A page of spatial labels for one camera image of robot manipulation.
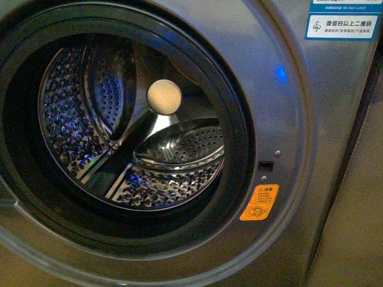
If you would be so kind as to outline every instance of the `blue and white sticker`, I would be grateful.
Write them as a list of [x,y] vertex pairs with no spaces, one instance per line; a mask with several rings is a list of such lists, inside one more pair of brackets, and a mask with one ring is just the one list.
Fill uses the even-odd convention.
[[383,0],[312,0],[306,39],[374,39]]
[[383,0],[313,0],[313,4],[382,4]]

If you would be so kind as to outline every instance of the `front-loading washing machine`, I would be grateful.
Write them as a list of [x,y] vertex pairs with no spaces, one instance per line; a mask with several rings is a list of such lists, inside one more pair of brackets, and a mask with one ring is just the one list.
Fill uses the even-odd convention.
[[0,243],[83,286],[303,284],[379,34],[333,2],[0,1]]

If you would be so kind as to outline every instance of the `blue light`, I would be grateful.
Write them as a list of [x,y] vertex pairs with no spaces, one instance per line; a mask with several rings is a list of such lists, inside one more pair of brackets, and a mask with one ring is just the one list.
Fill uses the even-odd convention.
[[281,83],[287,82],[286,71],[282,66],[276,67],[275,75],[276,75],[276,78],[278,79],[279,82],[281,82]]

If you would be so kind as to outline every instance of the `orange warning label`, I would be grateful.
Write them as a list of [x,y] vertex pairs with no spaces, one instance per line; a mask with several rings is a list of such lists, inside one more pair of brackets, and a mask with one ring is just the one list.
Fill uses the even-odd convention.
[[269,216],[278,194],[278,184],[257,185],[241,217],[242,221],[264,220]]

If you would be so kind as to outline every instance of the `washing machine door opening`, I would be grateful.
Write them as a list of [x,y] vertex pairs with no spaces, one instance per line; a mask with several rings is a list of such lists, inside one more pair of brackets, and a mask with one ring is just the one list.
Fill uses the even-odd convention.
[[147,256],[212,238],[254,167],[235,79],[157,18],[72,22],[75,8],[3,46],[5,180],[27,213],[92,250]]
[[173,208],[209,188],[224,145],[200,85],[143,44],[83,37],[54,55],[38,96],[44,142],[65,175],[91,196],[136,211]]

